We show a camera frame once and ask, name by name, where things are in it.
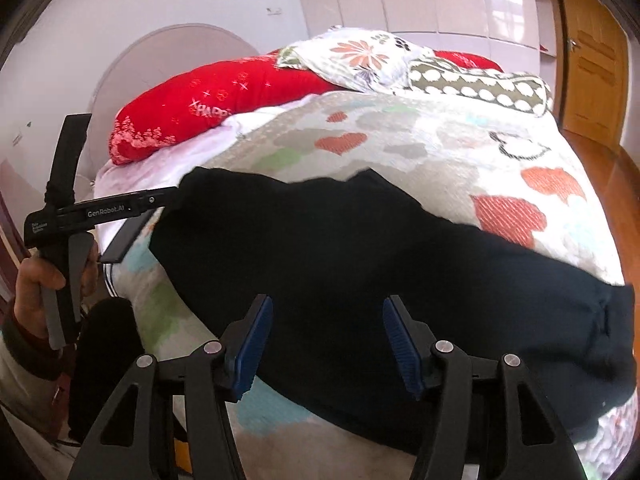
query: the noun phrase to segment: sleeve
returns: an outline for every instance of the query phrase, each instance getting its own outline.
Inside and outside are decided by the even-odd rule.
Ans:
[[[36,430],[49,431],[51,401],[62,361],[56,352],[42,352],[22,336],[12,315],[0,333],[0,400]]]

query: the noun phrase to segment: silver bolt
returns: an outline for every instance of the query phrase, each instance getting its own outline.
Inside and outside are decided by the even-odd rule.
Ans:
[[[218,341],[209,341],[204,345],[204,351],[207,354],[217,354],[222,350],[222,345]]]
[[[436,343],[436,350],[438,352],[442,352],[443,354],[448,354],[449,352],[453,351],[453,343],[441,339]]]
[[[150,356],[150,355],[141,355],[138,360],[136,361],[136,364],[138,365],[138,368],[146,368],[148,367],[152,362],[154,361],[154,359]]]
[[[507,354],[504,356],[504,362],[509,366],[520,366],[520,358],[516,354]]]

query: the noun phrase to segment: wooden floor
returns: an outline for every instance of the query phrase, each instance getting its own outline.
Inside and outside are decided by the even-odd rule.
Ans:
[[[616,156],[597,142],[569,132],[564,132],[564,137],[582,161],[593,188],[600,198],[620,254],[625,281],[633,284],[636,290],[634,351],[638,359],[640,356],[640,173],[626,154]]]

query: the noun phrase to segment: headboard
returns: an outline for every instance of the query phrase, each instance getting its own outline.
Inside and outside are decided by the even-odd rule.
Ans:
[[[161,28],[132,44],[111,64],[95,90],[78,177],[95,179],[109,160],[107,140],[116,114],[142,92],[201,65],[257,54],[228,30],[200,23]]]

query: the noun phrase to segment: pillow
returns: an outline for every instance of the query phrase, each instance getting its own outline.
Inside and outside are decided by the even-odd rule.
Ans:
[[[414,92],[479,99],[537,117],[553,108],[549,85],[526,72],[467,70],[437,57],[413,61],[409,70],[409,88]]]
[[[495,61],[491,61],[482,56],[476,56],[476,54],[468,54],[466,52],[452,52],[450,50],[434,50],[433,53],[437,57],[448,59],[462,68],[482,68],[484,70],[494,69],[498,72],[504,72],[504,70]]]
[[[344,90],[308,70],[282,70],[277,56],[201,66],[144,92],[116,116],[109,154],[121,166],[191,139],[229,115]]]
[[[360,92],[391,93],[408,84],[408,63],[433,50],[384,30],[331,28],[280,51],[277,66],[309,69],[331,83]]]

